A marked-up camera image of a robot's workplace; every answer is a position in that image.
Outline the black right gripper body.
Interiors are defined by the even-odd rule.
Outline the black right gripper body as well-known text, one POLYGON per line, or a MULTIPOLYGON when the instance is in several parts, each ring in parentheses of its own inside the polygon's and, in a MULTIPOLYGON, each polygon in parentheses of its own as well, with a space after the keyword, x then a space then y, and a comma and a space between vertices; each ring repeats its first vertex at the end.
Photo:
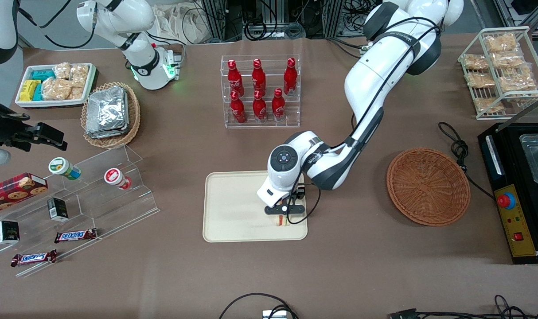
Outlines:
POLYGON ((32 144, 39 143, 34 133, 34 127, 25 121, 12 121, 0 117, 0 147, 5 145, 29 152, 32 144))

